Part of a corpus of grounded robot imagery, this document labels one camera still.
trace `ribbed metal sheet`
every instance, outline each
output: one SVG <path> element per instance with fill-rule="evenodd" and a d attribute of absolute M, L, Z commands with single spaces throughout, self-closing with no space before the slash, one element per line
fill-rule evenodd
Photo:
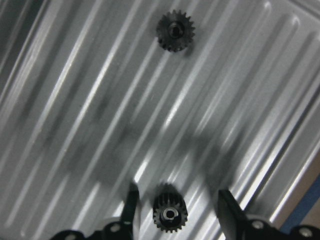
<path fill-rule="evenodd" d="M 89 235 L 132 180 L 142 240 L 218 239 L 221 188 L 274 219 L 320 147 L 317 0 L 45 0 L 22 38 L 34 8 L 0 2 L 0 238 Z M 173 9 L 196 27 L 179 53 L 155 37 Z M 152 221 L 167 182 L 173 234 Z"/>

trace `gear hub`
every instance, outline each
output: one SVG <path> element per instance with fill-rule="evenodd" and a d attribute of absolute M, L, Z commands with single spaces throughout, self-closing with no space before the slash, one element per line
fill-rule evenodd
<path fill-rule="evenodd" d="M 186 17 L 187 13 L 168 12 L 163 15 L 156 27 L 158 42 L 160 46 L 169 52 L 178 52 L 188 47 L 193 41 L 192 37 L 195 35 L 195 29 L 190 21 L 191 17 Z"/>
<path fill-rule="evenodd" d="M 178 193 L 165 192 L 155 198 L 153 204 L 153 221 L 166 233 L 178 231 L 186 225 L 188 212 L 184 199 Z"/>

